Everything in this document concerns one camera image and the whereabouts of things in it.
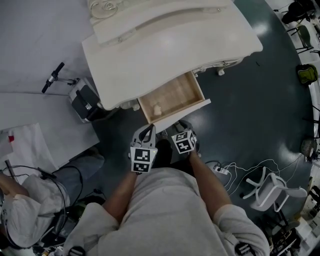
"person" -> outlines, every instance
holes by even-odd
[[[193,177],[171,167],[169,141],[156,147],[157,168],[141,175],[128,171],[103,205],[87,205],[65,241],[64,256],[231,256],[239,242],[257,256],[270,254],[263,232],[232,205],[195,151],[187,163]]]
[[[104,157],[95,149],[54,172],[56,178],[42,179],[32,174],[20,185],[0,173],[0,188],[5,195],[0,216],[0,250],[25,249],[36,244],[52,223],[54,213],[72,205],[78,197],[79,172],[86,181],[103,163]]]

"gray t-shirt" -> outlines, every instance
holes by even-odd
[[[257,256],[270,254],[265,235],[242,208],[225,205],[212,221],[196,179],[158,168],[138,177],[120,225],[99,204],[88,204],[63,254],[80,246],[87,256],[231,256],[238,241]]]

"open drawer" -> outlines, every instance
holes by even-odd
[[[149,124],[161,132],[184,116],[211,103],[205,99],[192,71],[138,98]]]

